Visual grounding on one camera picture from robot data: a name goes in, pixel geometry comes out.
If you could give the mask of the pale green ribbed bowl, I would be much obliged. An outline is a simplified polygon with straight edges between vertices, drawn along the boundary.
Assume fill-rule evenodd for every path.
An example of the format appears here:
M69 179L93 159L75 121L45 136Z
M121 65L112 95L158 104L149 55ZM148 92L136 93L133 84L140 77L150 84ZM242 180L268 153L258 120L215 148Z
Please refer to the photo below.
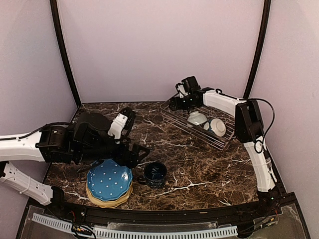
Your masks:
M192 127L194 125L201 125L207 122L207 117L199 111L194 111L189 114L187 125Z

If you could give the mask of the dark blue mug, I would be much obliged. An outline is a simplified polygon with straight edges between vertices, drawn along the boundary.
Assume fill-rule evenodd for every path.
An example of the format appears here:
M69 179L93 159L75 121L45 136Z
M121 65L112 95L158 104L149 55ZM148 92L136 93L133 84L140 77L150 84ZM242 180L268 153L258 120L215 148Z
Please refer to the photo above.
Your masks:
M167 168L164 164L151 162L145 166L144 173L137 178L137 182L152 189L161 189L165 185L166 175Z

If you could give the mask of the white blue bowl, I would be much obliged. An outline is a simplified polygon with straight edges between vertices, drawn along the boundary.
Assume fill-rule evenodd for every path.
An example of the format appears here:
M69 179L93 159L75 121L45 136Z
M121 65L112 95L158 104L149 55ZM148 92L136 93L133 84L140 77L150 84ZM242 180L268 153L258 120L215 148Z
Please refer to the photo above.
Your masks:
M226 126L221 119L211 119L208 124L208 130L213 132L215 135L223 137L226 134Z

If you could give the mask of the blue dotted plate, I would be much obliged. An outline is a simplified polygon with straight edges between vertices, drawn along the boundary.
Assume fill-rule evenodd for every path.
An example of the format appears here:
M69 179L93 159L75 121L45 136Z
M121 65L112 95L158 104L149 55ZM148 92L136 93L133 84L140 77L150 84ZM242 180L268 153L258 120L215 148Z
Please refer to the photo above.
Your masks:
M95 161L87 173L87 189L102 202L114 201L128 192L133 175L132 170L120 166L112 159Z

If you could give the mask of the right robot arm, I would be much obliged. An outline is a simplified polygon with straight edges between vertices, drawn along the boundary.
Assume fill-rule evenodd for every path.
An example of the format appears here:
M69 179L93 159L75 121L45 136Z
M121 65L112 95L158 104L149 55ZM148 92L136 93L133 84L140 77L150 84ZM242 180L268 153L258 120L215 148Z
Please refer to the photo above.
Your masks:
M258 202L254 212L265 216L279 197L277 178L265 144L258 98L241 99L221 89L178 83L177 93L165 102L161 112L175 126L223 150L235 137L247 150L257 179Z

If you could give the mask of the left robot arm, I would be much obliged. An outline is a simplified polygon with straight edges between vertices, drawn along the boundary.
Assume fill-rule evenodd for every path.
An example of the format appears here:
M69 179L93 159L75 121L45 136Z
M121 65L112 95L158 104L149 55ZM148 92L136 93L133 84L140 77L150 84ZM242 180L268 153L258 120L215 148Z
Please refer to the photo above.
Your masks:
M40 183L22 173L13 161L29 160L46 163L101 161L112 159L120 166L135 168L150 153L138 144L131 144L135 113L124 108L113 120L98 113L82 113L77 122L53 122L25 135L16 134L0 138L0 181L50 206L59 217L70 213L64 202L62 189Z

